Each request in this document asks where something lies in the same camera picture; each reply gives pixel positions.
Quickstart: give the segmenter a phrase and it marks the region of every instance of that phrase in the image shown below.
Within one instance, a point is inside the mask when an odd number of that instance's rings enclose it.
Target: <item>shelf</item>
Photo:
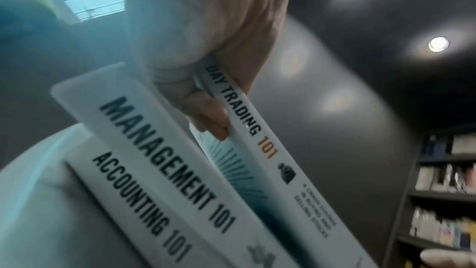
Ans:
[[[460,194],[460,193],[440,193],[433,191],[417,191],[412,190],[408,193],[412,198],[431,199],[441,201],[456,201],[476,204],[476,195]]]
[[[413,237],[411,235],[400,235],[397,237],[397,240],[401,243],[416,247],[418,249],[447,249],[447,250],[458,250],[453,247],[446,245],[441,245],[432,241],[421,239],[418,237]]]
[[[438,163],[457,163],[465,161],[474,161],[476,162],[476,154],[455,154],[455,155],[444,155],[438,157],[431,156],[422,156],[419,159],[420,165],[425,164],[438,164]]]

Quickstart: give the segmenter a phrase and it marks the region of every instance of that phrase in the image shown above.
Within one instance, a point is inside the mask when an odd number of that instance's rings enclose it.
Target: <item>wall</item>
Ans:
[[[0,166],[74,123],[50,97],[53,84],[130,61],[127,49],[120,13],[1,43]],[[291,18],[250,97],[380,263],[416,152],[414,134]]]
[[[418,152],[417,135],[290,17],[250,98],[380,264]]]

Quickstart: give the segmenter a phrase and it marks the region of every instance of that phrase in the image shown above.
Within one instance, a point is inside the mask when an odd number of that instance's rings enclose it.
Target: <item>hand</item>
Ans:
[[[225,108],[193,83],[214,55],[248,93],[282,28],[288,0],[125,0],[132,46],[161,93],[201,132],[228,136]]]
[[[472,252],[428,249],[420,258],[432,268],[476,268],[476,254]]]

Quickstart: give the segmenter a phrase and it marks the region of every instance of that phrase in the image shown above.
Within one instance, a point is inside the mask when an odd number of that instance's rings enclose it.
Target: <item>round light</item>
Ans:
[[[433,38],[430,43],[428,43],[428,48],[434,53],[439,53],[444,51],[450,46],[450,42],[445,37],[436,37]]]

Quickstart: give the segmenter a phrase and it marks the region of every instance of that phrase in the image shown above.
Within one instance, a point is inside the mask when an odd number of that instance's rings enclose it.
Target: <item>dark ceiling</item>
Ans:
[[[404,117],[476,122],[476,0],[290,0],[289,11]],[[432,53],[438,36],[450,46]]]

